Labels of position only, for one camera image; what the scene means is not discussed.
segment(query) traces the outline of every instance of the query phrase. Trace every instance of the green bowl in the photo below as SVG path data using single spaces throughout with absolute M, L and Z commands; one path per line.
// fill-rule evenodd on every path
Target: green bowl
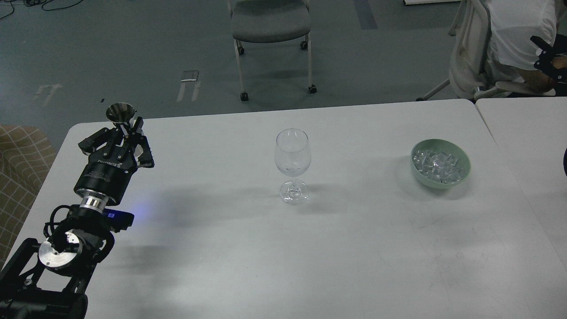
M 441 183 L 435 181 L 433 179 L 429 179 L 428 177 L 422 175 L 416 168 L 415 164 L 413 163 L 413 153 L 417 150 L 426 150 L 430 149 L 436 153 L 445 152 L 448 154 L 452 154 L 459 158 L 459 166 L 463 169 L 463 177 L 461 180 L 454 182 L 454 183 Z M 412 152 L 410 154 L 409 159 L 410 165 L 412 166 L 412 173 L 420 181 L 423 185 L 429 186 L 431 188 L 436 188 L 438 190 L 446 190 L 448 188 L 454 187 L 455 185 L 461 184 L 464 182 L 471 173 L 471 160 L 468 158 L 467 154 L 455 144 L 445 141 L 445 140 L 425 140 L 421 141 L 413 147 Z

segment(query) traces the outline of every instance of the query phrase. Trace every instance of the person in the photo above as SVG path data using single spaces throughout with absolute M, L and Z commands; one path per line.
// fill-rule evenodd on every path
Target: person
M 567 0 L 485 0 L 485 4 L 492 31 L 485 66 L 489 80 L 525 82 L 539 93 L 554 88 L 556 81 L 534 67 L 539 48 L 530 37 L 554 46 Z M 554 58 L 553 66 L 567 68 L 567 57 Z

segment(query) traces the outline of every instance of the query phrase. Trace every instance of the cable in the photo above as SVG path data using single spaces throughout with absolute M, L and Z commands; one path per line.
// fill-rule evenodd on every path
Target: cable
M 19 6 L 22 6 L 22 5 L 25 5 L 25 3 L 24 3 L 23 1 L 22 1 L 22 2 L 18 2 L 18 3 L 14 3 L 14 2 L 16 2 L 16 1 L 19 1 L 19 0 L 4 1 L 4 2 L 6 2 L 6 3 L 0 3 L 0 6 L 18 6 L 18 5 L 19 5 Z
M 26 7 L 33 7 L 44 3 L 46 0 L 24 0 Z
M 14 11 L 15 11 L 15 10 L 14 10 L 14 4 L 13 4 L 12 2 L 14 2 L 14 0 L 9 1 L 10 5 L 12 6 L 12 12 L 10 12 L 10 13 L 8 13 L 7 15 L 1 17 L 0 20 L 2 20 L 2 19 L 4 19 L 5 17 L 7 17 L 7 16 L 11 15 L 12 13 L 14 13 Z
M 44 6 L 50 2 L 53 2 L 53 0 L 46 0 L 42 5 L 41 5 L 41 9 L 43 11 L 55 11 L 55 10 L 63 10 L 63 9 L 67 9 L 67 8 L 71 8 L 74 7 L 76 5 L 78 5 L 79 3 L 83 2 L 83 0 L 79 0 L 79 2 L 75 3 L 74 5 L 70 5 L 70 6 L 66 6 L 66 7 L 61 7 L 61 8 L 55 8 L 55 9 L 45 9 Z
M 48 232 L 48 227 L 51 228 L 51 234 L 53 234 L 53 232 L 55 231 L 55 227 L 56 225 L 60 225 L 60 223 L 55 223 L 55 214 L 61 209 L 61 208 L 67 208 L 67 209 L 71 209 L 71 206 L 69 205 L 59 205 L 57 206 L 53 212 L 51 212 L 51 216 L 49 218 L 49 222 L 45 223 L 45 226 L 43 228 L 43 235 L 48 238 L 51 235 Z

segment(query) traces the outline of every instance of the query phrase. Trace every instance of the office chair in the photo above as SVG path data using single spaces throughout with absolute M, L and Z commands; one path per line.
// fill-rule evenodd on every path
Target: office chair
M 553 89 L 539 93 L 525 83 L 512 81 L 489 83 L 484 66 L 491 36 L 490 12 L 482 0 L 461 0 L 457 15 L 449 29 L 449 35 L 456 36 L 449 62 L 449 78 L 432 91 L 417 98 L 417 101 L 431 98 L 449 84 L 458 97 L 472 101 L 505 92 L 555 96 Z
M 309 93 L 317 92 L 311 71 L 311 18 L 309 0 L 241 0 L 234 8 L 227 0 L 231 16 L 232 37 L 236 64 L 240 76 L 240 100 L 247 101 L 240 56 L 244 54 L 242 42 L 277 43 L 304 37 L 300 47 L 307 50 Z

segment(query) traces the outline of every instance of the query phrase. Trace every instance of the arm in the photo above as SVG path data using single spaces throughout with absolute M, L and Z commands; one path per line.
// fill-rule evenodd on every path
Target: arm
M 567 57 L 556 57 L 552 61 L 556 69 L 567 68 Z M 533 90 L 543 93 L 551 90 L 557 82 L 539 70 L 528 71 L 517 69 L 518 73 Z

